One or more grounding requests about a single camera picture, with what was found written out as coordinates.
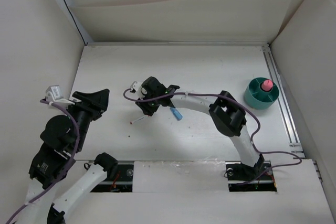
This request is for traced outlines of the red capped white pen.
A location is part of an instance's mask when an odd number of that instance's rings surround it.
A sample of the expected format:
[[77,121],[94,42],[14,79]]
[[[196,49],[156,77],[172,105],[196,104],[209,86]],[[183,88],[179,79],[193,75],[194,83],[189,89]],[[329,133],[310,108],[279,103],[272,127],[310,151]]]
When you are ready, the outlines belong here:
[[137,118],[137,119],[135,119],[135,120],[132,120],[131,122],[130,122],[130,124],[134,124],[134,123],[136,123],[136,122],[138,122],[138,121],[140,121],[140,120],[143,120],[143,119],[146,119],[148,116],[147,115],[143,115],[143,116],[141,116],[141,117],[139,117],[139,118]]

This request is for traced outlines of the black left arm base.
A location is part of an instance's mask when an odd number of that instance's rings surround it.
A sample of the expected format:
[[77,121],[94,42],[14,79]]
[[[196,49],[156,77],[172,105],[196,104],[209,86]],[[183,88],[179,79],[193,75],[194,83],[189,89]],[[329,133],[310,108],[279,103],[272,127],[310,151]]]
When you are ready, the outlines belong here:
[[134,162],[121,162],[113,177],[100,182],[92,193],[131,193],[133,191]]

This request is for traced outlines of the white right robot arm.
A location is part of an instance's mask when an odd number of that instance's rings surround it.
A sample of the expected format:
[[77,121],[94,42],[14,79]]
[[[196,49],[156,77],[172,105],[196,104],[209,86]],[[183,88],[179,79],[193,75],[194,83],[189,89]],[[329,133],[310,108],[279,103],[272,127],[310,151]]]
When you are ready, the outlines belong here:
[[152,116],[160,106],[189,109],[209,115],[216,129],[232,141],[239,154],[244,175],[254,179],[261,174],[263,155],[253,147],[246,127],[245,110],[229,92],[200,94],[183,91],[176,85],[166,87],[155,77],[149,77],[143,82],[133,82],[131,92],[137,95],[135,103],[145,115]]

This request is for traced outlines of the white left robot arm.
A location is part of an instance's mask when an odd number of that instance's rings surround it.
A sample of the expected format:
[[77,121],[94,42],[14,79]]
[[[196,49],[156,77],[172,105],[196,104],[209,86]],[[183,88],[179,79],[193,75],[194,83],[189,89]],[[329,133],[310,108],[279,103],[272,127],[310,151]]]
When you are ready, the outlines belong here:
[[100,182],[117,175],[118,161],[101,153],[80,179],[60,197],[55,197],[60,182],[76,162],[75,155],[82,150],[90,123],[107,110],[109,90],[74,92],[73,98],[64,98],[59,86],[50,86],[42,99],[42,103],[59,109],[62,114],[51,118],[40,135],[43,144],[29,169],[25,208],[18,223],[66,223]]

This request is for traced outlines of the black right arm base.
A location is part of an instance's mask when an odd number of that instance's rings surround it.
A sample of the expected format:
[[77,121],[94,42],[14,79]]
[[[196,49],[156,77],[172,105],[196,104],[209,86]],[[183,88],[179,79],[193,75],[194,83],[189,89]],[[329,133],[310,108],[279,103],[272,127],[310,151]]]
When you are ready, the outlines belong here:
[[270,162],[265,162],[257,173],[249,167],[244,167],[240,162],[227,162],[225,165],[226,171],[223,176],[228,180],[229,192],[277,192]]

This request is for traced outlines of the pink rubber eraser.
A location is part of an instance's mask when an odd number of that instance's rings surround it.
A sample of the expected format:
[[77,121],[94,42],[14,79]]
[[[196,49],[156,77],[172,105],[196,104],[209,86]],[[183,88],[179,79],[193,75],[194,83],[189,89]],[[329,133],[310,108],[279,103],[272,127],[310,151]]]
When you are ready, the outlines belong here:
[[269,80],[269,79],[266,79],[262,84],[261,84],[261,89],[265,92],[269,92],[272,90],[274,86],[274,83]]

